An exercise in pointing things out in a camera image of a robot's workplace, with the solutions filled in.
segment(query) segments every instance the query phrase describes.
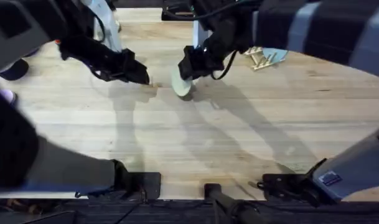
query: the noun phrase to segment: label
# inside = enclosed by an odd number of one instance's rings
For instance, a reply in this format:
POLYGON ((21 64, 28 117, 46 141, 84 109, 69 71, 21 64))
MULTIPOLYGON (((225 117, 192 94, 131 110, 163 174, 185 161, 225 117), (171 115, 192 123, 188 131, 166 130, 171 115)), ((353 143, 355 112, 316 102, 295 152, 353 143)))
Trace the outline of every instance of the label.
POLYGON ((330 186, 342 180, 341 177, 333 171, 326 172, 324 175, 320 176, 318 179, 326 186, 330 186))

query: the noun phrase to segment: black mount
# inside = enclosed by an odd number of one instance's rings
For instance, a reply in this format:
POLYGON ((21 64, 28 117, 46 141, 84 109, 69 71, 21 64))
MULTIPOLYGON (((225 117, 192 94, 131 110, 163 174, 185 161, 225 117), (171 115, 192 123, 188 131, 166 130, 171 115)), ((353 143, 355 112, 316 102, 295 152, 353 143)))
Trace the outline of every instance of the black mount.
POLYGON ((146 203, 147 200, 156 200, 160 197, 161 174, 159 172, 128 172, 124 164, 115 159, 115 184, 110 189, 81 194, 76 192, 75 197, 87 195, 89 197, 107 196, 112 192, 124 192, 119 200, 139 198, 146 203))
POLYGON ((266 224, 267 222, 254 206, 243 200, 235 200, 222 193, 220 184, 205 184, 204 196, 206 201, 213 202, 214 209, 217 209, 218 217, 223 213, 222 217, 230 223, 239 224, 266 224))
POLYGON ((263 181, 256 187, 264 191, 266 200, 279 198, 284 201, 299 200, 308 202, 314 207, 336 204, 313 181, 312 175, 326 159, 318 162, 306 174, 264 174, 263 181))
MULTIPOLYGON (((194 16, 189 9, 188 4, 182 0, 163 0, 163 9, 177 16, 192 17, 194 16)), ((181 21, 180 19, 173 18, 166 13, 162 12, 162 21, 181 21)))

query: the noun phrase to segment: shoe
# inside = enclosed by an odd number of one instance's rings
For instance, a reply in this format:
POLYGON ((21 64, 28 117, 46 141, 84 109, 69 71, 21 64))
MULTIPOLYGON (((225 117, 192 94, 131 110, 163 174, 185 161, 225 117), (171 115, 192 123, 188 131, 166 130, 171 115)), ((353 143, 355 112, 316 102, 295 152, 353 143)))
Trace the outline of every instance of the shoe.
POLYGON ((0 77, 3 77, 8 81, 14 81, 22 78, 28 70, 29 64, 25 60, 19 59, 13 66, 0 72, 0 77))
POLYGON ((11 105, 17 105, 17 94, 11 90, 0 90, 0 95, 11 105))

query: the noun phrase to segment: black cable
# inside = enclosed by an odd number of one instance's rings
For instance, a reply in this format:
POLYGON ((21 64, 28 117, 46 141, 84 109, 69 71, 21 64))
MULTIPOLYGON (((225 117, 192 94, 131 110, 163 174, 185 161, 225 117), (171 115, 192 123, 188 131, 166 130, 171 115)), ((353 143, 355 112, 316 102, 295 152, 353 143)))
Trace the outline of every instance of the black cable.
POLYGON ((209 17, 212 17, 218 13, 221 13, 223 11, 226 11, 228 9, 232 9, 234 7, 237 7, 239 5, 242 5, 242 4, 245 4, 245 3, 249 3, 249 2, 260 2, 260 1, 256 1, 256 0, 240 0, 240 1, 237 1, 237 2, 234 2, 234 3, 231 3, 231 4, 227 4, 226 6, 223 6, 215 11, 212 11, 208 14, 204 14, 204 15, 201 15, 201 16, 194 16, 194 17, 186 17, 186 16, 177 16, 175 15, 174 13, 168 11, 166 8, 163 7, 163 12, 174 18, 174 19, 179 19, 181 21, 196 21, 196 20, 199 20, 199 19, 206 19, 206 18, 209 18, 209 17))
POLYGON ((126 212, 121 218, 119 218, 119 220, 117 220, 116 222, 114 222, 113 224, 119 224, 121 221, 123 221, 131 212, 133 212, 136 208, 138 208, 140 205, 142 204, 142 202, 140 203, 137 203, 136 205, 132 206, 130 208, 130 210, 128 212, 126 212))
POLYGON ((229 72, 229 69, 231 69, 231 66, 232 66, 232 63, 233 63, 233 60, 235 59, 235 56, 236 56, 236 53, 238 53, 238 51, 234 51, 231 55, 231 58, 229 58, 229 62, 228 62, 228 65, 227 67, 224 69, 224 71, 222 72, 222 74, 216 78, 214 76, 214 73, 211 74, 211 77, 214 79, 214 80, 220 80, 222 79, 225 75, 227 75, 227 73, 229 72))

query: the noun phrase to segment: wooden surface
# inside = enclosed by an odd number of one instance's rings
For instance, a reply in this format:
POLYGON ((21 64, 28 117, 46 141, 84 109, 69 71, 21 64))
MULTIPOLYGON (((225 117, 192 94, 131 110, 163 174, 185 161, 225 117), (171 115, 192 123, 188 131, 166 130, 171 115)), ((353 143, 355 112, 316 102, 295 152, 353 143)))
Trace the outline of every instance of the wooden surface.
MULTIPOLYGON (((192 42, 192 24, 161 22, 160 9, 118 14, 121 39, 152 86, 98 80, 82 63, 63 62, 53 43, 27 60, 26 77, 0 86, 19 93, 21 110, 52 141, 160 172, 161 198, 202 198, 203 184, 218 182, 232 197, 262 199, 248 181, 306 172, 379 127, 379 78, 295 53, 257 72, 238 55, 222 81, 201 79, 183 101, 170 71, 192 42)), ((379 189, 349 200, 379 200, 379 189)))

